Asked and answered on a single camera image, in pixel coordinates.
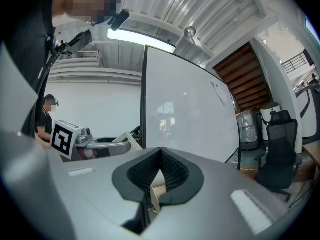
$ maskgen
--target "chair armrest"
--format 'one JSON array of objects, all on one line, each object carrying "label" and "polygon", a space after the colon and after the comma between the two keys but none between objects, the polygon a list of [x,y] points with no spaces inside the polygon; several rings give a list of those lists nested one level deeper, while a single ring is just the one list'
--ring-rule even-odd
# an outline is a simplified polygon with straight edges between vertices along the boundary
[{"label": "chair armrest", "polygon": [[296,154],[295,164],[296,164],[297,166],[302,165],[302,155],[301,155],[301,154]]},{"label": "chair armrest", "polygon": [[262,158],[264,155],[265,155],[264,153],[258,154],[258,155],[254,158],[254,161],[259,161],[259,160],[261,160],[261,158]]},{"label": "chair armrest", "polygon": [[261,154],[258,154],[256,157],[255,157],[255,161],[258,161],[258,171],[261,169],[261,158],[264,156],[265,154],[264,153],[261,153]]}]

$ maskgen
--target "mesh chair back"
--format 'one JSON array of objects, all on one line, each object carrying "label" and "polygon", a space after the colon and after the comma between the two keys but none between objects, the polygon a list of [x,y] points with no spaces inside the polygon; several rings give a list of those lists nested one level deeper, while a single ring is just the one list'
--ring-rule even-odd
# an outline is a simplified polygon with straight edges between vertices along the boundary
[{"label": "mesh chair back", "polygon": [[297,120],[291,119],[287,110],[280,111],[272,115],[266,131],[269,139],[266,162],[282,166],[293,165],[297,158]]}]

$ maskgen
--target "person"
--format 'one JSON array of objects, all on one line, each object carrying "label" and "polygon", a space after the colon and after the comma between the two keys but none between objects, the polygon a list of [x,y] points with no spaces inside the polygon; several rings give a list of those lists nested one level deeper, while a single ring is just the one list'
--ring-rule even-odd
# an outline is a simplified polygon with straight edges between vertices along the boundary
[{"label": "person", "polygon": [[309,82],[309,85],[316,85],[316,84],[319,84],[319,80],[317,78],[317,75],[316,73],[312,73],[312,80]]},{"label": "person", "polygon": [[41,120],[35,123],[35,132],[46,143],[50,142],[52,133],[52,118],[49,115],[49,112],[55,110],[57,105],[59,105],[59,103],[52,94],[48,94],[47,96],[45,96]]},{"label": "person", "polygon": [[16,67],[39,96],[35,111],[29,113],[21,130],[23,134],[33,136],[35,122],[42,117],[43,98],[48,80],[43,73],[54,45],[53,17],[67,14],[93,26],[115,16],[122,4],[121,0],[13,1],[19,4],[19,9],[4,10],[2,16],[6,24],[0,35]]}]

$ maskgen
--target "black office chair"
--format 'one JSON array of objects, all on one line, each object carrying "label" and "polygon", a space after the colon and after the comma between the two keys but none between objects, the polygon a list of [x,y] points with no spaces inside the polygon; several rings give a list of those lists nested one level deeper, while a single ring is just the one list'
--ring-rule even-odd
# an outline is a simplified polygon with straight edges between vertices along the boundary
[{"label": "black office chair", "polygon": [[261,168],[264,153],[254,159],[259,163],[255,180],[271,192],[287,196],[288,202],[291,194],[283,189],[290,187],[302,164],[302,157],[295,152],[298,122],[291,119],[287,110],[280,111],[272,115],[266,131],[269,139],[266,164]]}]

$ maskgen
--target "fluorescent light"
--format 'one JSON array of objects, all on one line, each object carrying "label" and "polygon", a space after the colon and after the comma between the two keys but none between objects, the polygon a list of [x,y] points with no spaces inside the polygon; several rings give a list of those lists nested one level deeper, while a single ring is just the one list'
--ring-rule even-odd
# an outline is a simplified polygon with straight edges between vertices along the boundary
[{"label": "fluorescent light", "polygon": [[136,32],[126,30],[113,31],[109,28],[107,36],[109,39],[136,43],[143,46],[151,46],[171,54],[176,50],[176,47],[172,44]]}]

